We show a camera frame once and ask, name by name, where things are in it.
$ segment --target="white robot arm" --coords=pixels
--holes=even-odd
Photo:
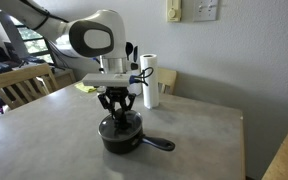
[[[130,69],[124,23],[114,11],[99,10],[84,19],[67,22],[32,0],[0,0],[0,9],[43,35],[65,55],[101,56],[106,74],[124,74]]]

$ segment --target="chair back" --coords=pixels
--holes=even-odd
[[[158,68],[159,92],[173,94],[177,72],[166,68]]]
[[[0,97],[11,109],[57,89],[58,84],[46,63],[0,74]]]

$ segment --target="window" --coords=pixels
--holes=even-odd
[[[17,19],[10,17],[13,24],[17,28],[23,43],[31,56],[44,59],[48,63],[53,63],[53,57],[50,53],[49,46],[44,37],[37,32],[28,29],[25,25]]]

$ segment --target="cable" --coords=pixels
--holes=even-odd
[[[151,72],[148,75],[145,75],[146,71],[149,69],[151,70]],[[148,68],[142,70],[141,74],[139,74],[137,76],[131,76],[130,82],[131,82],[131,84],[132,83],[143,83],[146,86],[148,86],[147,82],[145,81],[145,78],[150,77],[153,74],[153,72],[154,72],[154,69],[152,67],[148,67]]]
[[[27,1],[27,0],[20,0],[22,3],[24,3],[24,4],[26,4],[26,5],[28,5],[29,7],[31,7],[32,9],[34,9],[35,11],[37,11],[38,13],[40,13],[40,14],[42,14],[42,15],[45,15],[45,16],[49,16],[49,17],[51,17],[51,18],[54,18],[54,19],[58,19],[58,20],[61,20],[61,21],[63,21],[63,22],[69,22],[69,21],[67,21],[67,20],[65,20],[65,19],[63,19],[63,18],[60,18],[60,17],[58,17],[58,16],[55,16],[55,15],[52,15],[48,10],[43,10],[43,9],[40,9],[40,8],[37,8],[37,7],[35,7],[33,4],[31,4],[29,1]]]
[[[49,17],[50,17],[50,16],[49,16],[49,13],[48,13],[48,15],[45,16],[44,20],[43,20],[39,25],[37,25],[35,28],[33,28],[32,30],[33,30],[33,31],[36,31],[36,30],[38,30],[40,27],[42,27],[42,26],[45,24],[45,22],[48,20]]]
[[[93,57],[92,60],[96,61],[98,64],[101,64],[100,60],[98,60],[97,57]]]

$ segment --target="black saucepan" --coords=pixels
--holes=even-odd
[[[99,125],[99,134],[105,148],[116,154],[124,154],[134,150],[139,144],[146,143],[164,151],[173,151],[175,144],[169,140],[148,137],[143,133],[142,116],[130,110],[125,112],[127,128],[117,128],[116,122],[109,115]]]

